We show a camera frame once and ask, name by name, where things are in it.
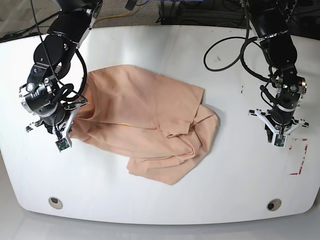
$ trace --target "white tabletop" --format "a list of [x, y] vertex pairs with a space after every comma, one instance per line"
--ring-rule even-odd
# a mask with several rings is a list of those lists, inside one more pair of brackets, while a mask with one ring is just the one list
[[[132, 64], [205, 88], [204, 103], [220, 124], [210, 154], [173, 186], [130, 175], [128, 157], [73, 140], [59, 153], [55, 136], [44, 127], [30, 133], [38, 120], [18, 98], [33, 65], [38, 37], [0, 44], [0, 148], [19, 204], [26, 210], [61, 217], [131, 224], [186, 225], [239, 222], [306, 212], [320, 186], [320, 42], [294, 37], [299, 75], [307, 94], [295, 117], [310, 123], [297, 129], [285, 148], [267, 143], [264, 124], [250, 109], [266, 110], [257, 79], [240, 63], [223, 72], [203, 65], [205, 51], [216, 41], [244, 36], [240, 29], [200, 26], [134, 26], [94, 29], [80, 48], [88, 71]], [[222, 43], [208, 55], [208, 65], [223, 67], [238, 55], [241, 40]], [[247, 64], [267, 75], [261, 51], [250, 46]], [[82, 67], [74, 57], [65, 83], [80, 85]], [[298, 172], [305, 145], [303, 170]], [[48, 199], [59, 198], [63, 208]], [[273, 199], [282, 206], [267, 210]]]

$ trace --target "peach cloth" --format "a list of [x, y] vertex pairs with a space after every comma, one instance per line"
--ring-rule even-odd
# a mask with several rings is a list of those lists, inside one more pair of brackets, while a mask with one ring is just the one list
[[204, 89], [132, 65], [92, 71], [70, 136], [129, 156], [130, 174], [173, 185], [210, 151], [216, 114]]

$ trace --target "round hole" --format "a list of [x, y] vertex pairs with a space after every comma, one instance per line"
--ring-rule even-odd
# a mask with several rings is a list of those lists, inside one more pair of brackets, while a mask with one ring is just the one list
[[58, 209], [58, 210], [63, 208], [62, 202], [56, 197], [50, 197], [49, 204], [51, 207]]
[[274, 212], [280, 208], [281, 204], [282, 202], [280, 199], [273, 199], [266, 205], [266, 209], [268, 209], [268, 211]]

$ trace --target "table surface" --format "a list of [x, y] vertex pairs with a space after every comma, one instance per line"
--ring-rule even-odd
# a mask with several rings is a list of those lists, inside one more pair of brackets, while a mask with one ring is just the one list
[[[27, 133], [25, 127], [38, 118], [22, 108], [18, 90], [27, 80], [40, 40], [0, 44], [0, 148], [19, 204], [48, 215], [154, 225], [240, 222], [309, 210], [320, 186], [320, 42], [293, 37], [296, 67], [308, 84], [295, 117], [310, 127], [297, 129], [286, 147], [279, 148], [267, 143], [264, 124], [248, 116], [250, 109], [268, 109], [260, 98], [262, 83], [240, 63], [223, 72], [209, 72], [203, 65], [203, 55], [213, 43], [244, 35], [241, 29], [202, 26], [100, 28], [80, 48], [88, 71], [131, 64], [205, 89], [204, 104], [219, 116], [213, 148], [173, 186], [130, 175], [128, 157], [75, 139], [72, 148], [59, 153], [55, 136], [44, 127]], [[222, 43], [208, 55], [208, 65], [226, 66], [241, 44], [239, 39]], [[256, 46], [245, 56], [253, 70], [268, 74]], [[77, 88], [82, 74], [74, 57], [63, 81]], [[303, 157], [301, 174], [290, 175], [299, 171]], [[63, 208], [52, 208], [50, 197], [60, 199]], [[281, 199], [282, 205], [271, 212], [267, 204], [273, 199]]]

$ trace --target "yellow cable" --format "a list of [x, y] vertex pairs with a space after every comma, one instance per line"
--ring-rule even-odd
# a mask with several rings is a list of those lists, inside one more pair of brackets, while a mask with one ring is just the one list
[[124, 17], [126, 15], [128, 15], [129, 13], [131, 13], [131, 11], [128, 11], [124, 14], [119, 14], [119, 15], [114, 15], [114, 16], [103, 16], [103, 17], [98, 17], [96, 19], [96, 21], [100, 21], [100, 20], [103, 20], [103, 19], [113, 19], [113, 18], [120, 18], [120, 17]]

